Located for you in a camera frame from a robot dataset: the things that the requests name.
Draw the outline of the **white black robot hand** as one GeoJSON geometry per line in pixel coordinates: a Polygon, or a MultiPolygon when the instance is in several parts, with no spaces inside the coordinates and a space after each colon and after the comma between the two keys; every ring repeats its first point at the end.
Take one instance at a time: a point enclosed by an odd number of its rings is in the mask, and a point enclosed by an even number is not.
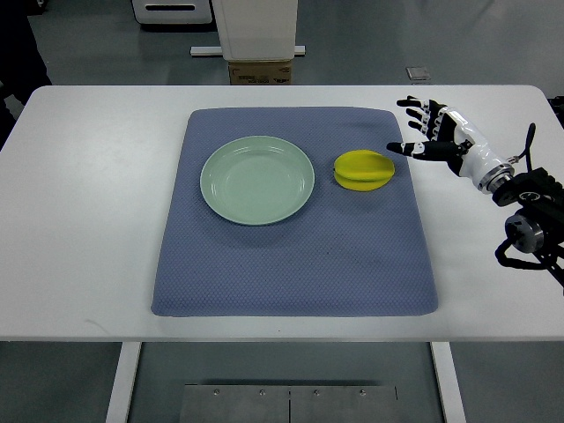
{"type": "Polygon", "coordinates": [[[410,117],[408,126],[424,139],[387,144],[391,152],[416,160],[440,161],[458,177],[472,181],[483,193],[493,194],[512,179],[515,169],[490,148],[485,136],[455,108],[413,96],[397,101],[410,117]]]}

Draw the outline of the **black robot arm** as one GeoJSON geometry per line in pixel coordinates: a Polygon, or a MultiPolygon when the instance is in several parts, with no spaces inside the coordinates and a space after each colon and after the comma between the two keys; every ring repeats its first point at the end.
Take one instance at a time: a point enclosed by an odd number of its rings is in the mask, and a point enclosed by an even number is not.
{"type": "Polygon", "coordinates": [[[563,283],[563,185],[531,163],[536,125],[531,124],[525,147],[509,162],[525,160],[527,170],[516,176],[504,171],[487,185],[500,207],[513,203],[520,209],[505,222],[506,239],[495,250],[498,263],[518,270],[548,271],[563,283]]]}

